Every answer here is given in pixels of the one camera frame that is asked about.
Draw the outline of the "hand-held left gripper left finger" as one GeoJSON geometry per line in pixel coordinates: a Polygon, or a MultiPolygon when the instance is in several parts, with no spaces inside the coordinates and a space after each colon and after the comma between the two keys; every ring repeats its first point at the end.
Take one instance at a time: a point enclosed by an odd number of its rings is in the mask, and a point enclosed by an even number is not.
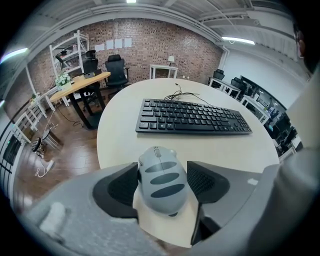
{"type": "Polygon", "coordinates": [[[52,256],[163,256],[139,226],[135,162],[78,175],[55,186],[22,216],[52,256]]]}

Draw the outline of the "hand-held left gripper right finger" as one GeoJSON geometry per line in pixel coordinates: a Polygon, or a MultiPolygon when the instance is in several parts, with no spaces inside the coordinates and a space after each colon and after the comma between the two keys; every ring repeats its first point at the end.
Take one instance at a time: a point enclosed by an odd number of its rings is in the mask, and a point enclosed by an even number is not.
{"type": "Polygon", "coordinates": [[[190,244],[206,240],[223,228],[254,192],[260,173],[187,162],[187,182],[198,201],[190,244]]]}

